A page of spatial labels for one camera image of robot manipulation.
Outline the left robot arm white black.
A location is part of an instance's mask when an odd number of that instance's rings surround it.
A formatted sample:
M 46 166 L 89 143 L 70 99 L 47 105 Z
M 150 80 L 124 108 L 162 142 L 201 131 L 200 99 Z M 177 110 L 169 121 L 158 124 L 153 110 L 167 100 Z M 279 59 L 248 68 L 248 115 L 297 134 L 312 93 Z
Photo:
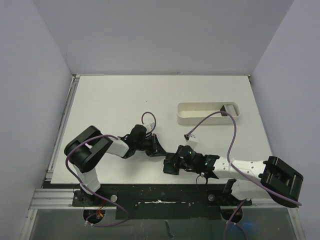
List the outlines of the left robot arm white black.
M 153 123 L 150 126 L 137 124 L 129 134 L 115 137 L 103 135 L 98 128 L 91 125 L 66 145 L 66 167 L 70 169 L 71 163 L 75 168 L 76 172 L 72 174 L 79 180 L 79 185 L 85 192 L 83 198 L 88 204 L 95 206 L 102 199 L 96 166 L 105 154 L 122 159 L 130 158 L 136 151 L 145 152 L 148 157 L 167 155 L 157 136 L 152 133 L 154 128 Z

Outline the stack of silver credit cards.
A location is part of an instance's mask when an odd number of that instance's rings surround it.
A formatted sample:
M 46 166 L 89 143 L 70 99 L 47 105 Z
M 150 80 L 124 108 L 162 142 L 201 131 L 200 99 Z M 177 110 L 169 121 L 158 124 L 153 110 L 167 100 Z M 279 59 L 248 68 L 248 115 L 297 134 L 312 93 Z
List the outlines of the stack of silver credit cards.
M 224 104 L 221 109 L 220 109 L 221 112 L 224 112 L 224 113 L 221 113 L 221 115 L 223 117 L 226 117 L 227 116 L 227 113 L 229 113 L 230 115 L 232 115 L 233 117 L 236 117 L 237 116 L 237 111 L 235 109 L 235 107 L 232 105 L 232 104 Z

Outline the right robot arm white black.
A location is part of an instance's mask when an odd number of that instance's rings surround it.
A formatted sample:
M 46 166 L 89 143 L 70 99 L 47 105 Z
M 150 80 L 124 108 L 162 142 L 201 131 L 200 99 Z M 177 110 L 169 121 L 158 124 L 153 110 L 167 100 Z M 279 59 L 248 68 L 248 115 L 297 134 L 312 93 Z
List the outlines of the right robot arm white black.
M 287 208 L 301 205 L 299 196 L 304 177 L 275 156 L 263 161 L 228 160 L 219 155 L 195 152 L 189 145 L 179 146 L 165 159 L 177 175 L 181 169 L 206 180 L 225 179 L 223 200 L 230 205 L 244 199 L 272 199 Z

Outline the black card holder wallet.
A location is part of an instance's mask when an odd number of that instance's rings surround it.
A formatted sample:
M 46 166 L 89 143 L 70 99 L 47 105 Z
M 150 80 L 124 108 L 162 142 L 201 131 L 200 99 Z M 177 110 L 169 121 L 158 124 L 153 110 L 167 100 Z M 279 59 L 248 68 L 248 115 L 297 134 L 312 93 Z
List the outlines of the black card holder wallet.
M 169 175 L 178 175 L 180 169 L 176 166 L 174 166 L 171 163 L 171 159 L 175 156 L 174 153 L 168 153 L 165 157 L 165 159 L 163 160 L 163 173 L 165 174 L 169 174 Z

